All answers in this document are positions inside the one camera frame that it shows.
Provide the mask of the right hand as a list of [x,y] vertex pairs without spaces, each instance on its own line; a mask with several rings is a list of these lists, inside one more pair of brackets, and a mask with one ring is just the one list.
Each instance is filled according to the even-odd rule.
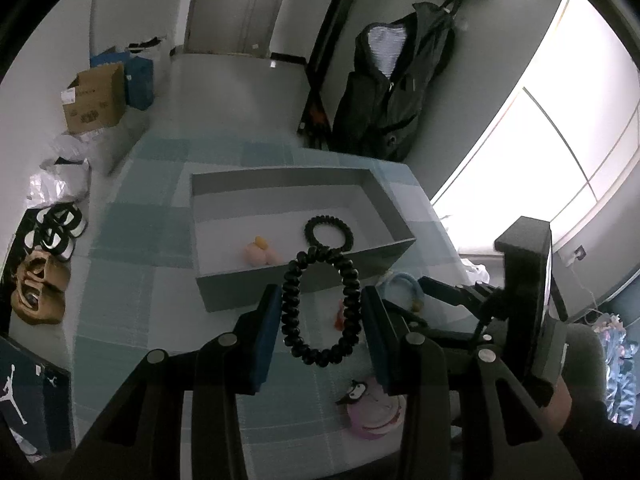
[[544,406],[540,412],[551,430],[557,434],[566,425],[572,406],[573,399],[570,396],[570,390],[568,390],[563,377],[560,376],[548,405]]

